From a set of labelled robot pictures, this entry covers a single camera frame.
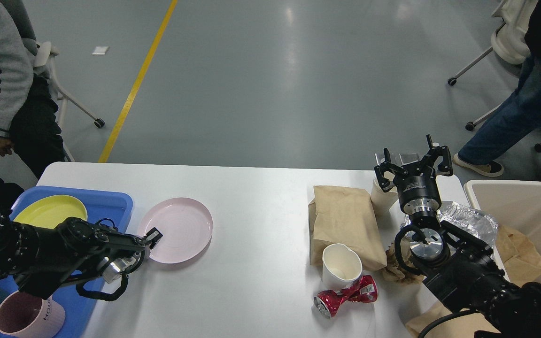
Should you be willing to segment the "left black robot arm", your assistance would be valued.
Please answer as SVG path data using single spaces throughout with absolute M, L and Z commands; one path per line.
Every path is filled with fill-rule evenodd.
M 11 221 L 0 205 L 0 278 L 12 276 L 19 291 L 47 299 L 75 286 L 82 297 L 115 301 L 163 235 L 139 237 L 116 227 L 68 217 L 53 229 Z

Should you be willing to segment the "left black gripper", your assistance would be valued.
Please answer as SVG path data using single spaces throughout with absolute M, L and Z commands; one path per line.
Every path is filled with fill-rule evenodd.
M 130 274 L 149 257 L 163 234 L 159 229 L 149 229 L 144 237 L 135 235 L 108 235 L 108 242 L 97 264 L 97 273 L 106 283 L 116 281 L 122 274 Z

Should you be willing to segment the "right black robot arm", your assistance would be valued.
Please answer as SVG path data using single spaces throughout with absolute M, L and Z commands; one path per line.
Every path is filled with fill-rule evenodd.
M 388 148 L 374 167 L 383 192 L 396 188 L 400 210 L 410 223 L 395 236 L 395 256 L 407 272 L 423 275 L 423 284 L 450 311 L 428 324 L 428 332 L 457 317 L 481 313 L 496 332 L 477 338 L 541 338 L 541 283 L 517 286 L 505 279 L 492 259 L 494 249 L 449 221 L 438 219 L 442 206 L 436 178 L 452 176 L 447 146 L 426 137 L 428 152 L 418 161 L 397 165 Z

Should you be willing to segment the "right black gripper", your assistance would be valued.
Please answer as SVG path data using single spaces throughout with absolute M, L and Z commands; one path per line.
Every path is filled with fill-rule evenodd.
M 448 146 L 434 143 L 430 135 L 426 136 L 429 150 L 421 160 L 414 163 L 415 176 L 408 177 L 405 167 L 391 162 L 388 148 L 384 148 L 384 160 L 374 167 L 376 179 L 382 192 L 398 187 L 400 209 L 404 214 L 417 212 L 435 212 L 442 206 L 437 186 L 437 176 L 452 176 L 453 161 Z

